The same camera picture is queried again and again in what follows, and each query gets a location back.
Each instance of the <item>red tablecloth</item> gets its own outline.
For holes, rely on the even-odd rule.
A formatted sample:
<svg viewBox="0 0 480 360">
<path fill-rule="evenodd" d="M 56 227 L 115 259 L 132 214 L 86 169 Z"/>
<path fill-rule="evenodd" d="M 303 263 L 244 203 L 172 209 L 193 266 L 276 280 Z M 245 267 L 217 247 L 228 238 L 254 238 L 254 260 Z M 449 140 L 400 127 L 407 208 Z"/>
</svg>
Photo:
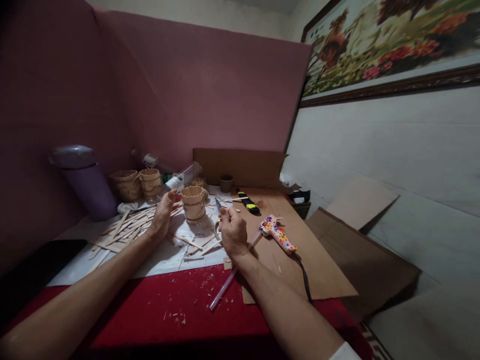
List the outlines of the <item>red tablecloth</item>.
<svg viewBox="0 0 480 360">
<path fill-rule="evenodd" d="M 179 344 L 184 344 L 184 349 L 186 343 L 211 344 L 208 354 L 216 358 L 212 349 L 219 353 L 222 348 L 219 344 L 224 345 L 222 351 L 231 352 L 232 347 L 239 347 L 236 341 L 242 341 L 241 344 L 256 344 L 256 348 L 261 348 L 253 355 L 264 352 L 281 354 L 259 307 L 243 303 L 238 279 L 231 284 L 215 311 L 212 313 L 208 309 L 229 273 L 230 270 L 224 271 L 223 265 L 216 265 L 129 281 L 94 326 L 81 349 L 94 352 Z M 45 288 L 13 324 L 66 288 Z M 318 300 L 315 307 L 362 359 L 372 358 L 369 344 L 339 299 Z M 252 351 L 248 352 L 248 349 L 239 348 L 234 355 L 241 357 L 245 351 L 251 357 Z"/>
</svg>

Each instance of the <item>pink glue gun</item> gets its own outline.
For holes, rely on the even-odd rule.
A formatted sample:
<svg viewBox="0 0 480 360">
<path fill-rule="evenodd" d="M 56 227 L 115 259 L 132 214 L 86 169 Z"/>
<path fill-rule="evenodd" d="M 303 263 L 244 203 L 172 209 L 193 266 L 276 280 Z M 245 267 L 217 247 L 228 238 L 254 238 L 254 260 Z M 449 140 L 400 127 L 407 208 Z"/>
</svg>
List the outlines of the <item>pink glue gun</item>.
<svg viewBox="0 0 480 360">
<path fill-rule="evenodd" d="M 258 226 L 261 234 L 265 237 L 271 235 L 272 238 L 280 245 L 284 252 L 291 254 L 297 250 L 296 246 L 293 246 L 287 236 L 284 234 L 284 230 L 277 225 L 277 218 L 273 215 L 267 216 L 264 221 Z"/>
</svg>

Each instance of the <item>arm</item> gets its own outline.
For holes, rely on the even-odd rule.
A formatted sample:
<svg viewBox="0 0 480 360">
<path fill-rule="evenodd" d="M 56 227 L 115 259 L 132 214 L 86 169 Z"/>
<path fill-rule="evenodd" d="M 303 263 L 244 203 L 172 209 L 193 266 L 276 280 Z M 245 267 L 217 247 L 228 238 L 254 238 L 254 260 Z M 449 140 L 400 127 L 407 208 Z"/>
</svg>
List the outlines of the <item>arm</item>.
<svg viewBox="0 0 480 360">
<path fill-rule="evenodd" d="M 340 335 L 312 305 L 248 251 L 246 222 L 233 208 L 221 209 L 220 216 L 223 246 L 253 290 L 285 353 L 295 360 L 330 359 L 344 343 Z"/>
<path fill-rule="evenodd" d="M 175 202 L 175 191 L 165 194 L 142 236 L 0 339 L 0 358 L 70 357 L 119 290 L 165 237 Z"/>
</svg>

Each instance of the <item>painting of flowers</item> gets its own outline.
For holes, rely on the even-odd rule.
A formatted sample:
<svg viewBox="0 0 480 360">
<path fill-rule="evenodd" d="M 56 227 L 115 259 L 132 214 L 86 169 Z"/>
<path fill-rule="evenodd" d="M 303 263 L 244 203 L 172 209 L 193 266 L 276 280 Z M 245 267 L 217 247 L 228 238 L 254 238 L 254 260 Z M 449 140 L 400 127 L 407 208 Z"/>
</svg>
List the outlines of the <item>painting of flowers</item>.
<svg viewBox="0 0 480 360">
<path fill-rule="evenodd" d="M 300 106 L 388 83 L 478 69 L 480 0 L 332 0 L 305 27 Z"/>
</svg>

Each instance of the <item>plastic bottle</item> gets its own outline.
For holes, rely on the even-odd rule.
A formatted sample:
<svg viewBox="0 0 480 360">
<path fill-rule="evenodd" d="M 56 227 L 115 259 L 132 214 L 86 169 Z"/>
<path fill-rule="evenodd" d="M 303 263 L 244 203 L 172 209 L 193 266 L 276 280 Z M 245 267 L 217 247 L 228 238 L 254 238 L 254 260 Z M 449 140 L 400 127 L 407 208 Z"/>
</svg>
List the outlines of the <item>plastic bottle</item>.
<svg viewBox="0 0 480 360">
<path fill-rule="evenodd" d="M 148 168 L 157 169 L 161 174 L 173 174 L 175 170 L 163 163 L 159 158 L 151 153 L 140 152 L 138 150 L 131 151 L 132 156 Z"/>
<path fill-rule="evenodd" d="M 181 190 L 185 185 L 190 184 L 192 179 L 203 171 L 202 166 L 194 161 L 185 170 L 173 176 L 170 180 L 163 184 L 160 196 L 173 189 Z"/>
</svg>

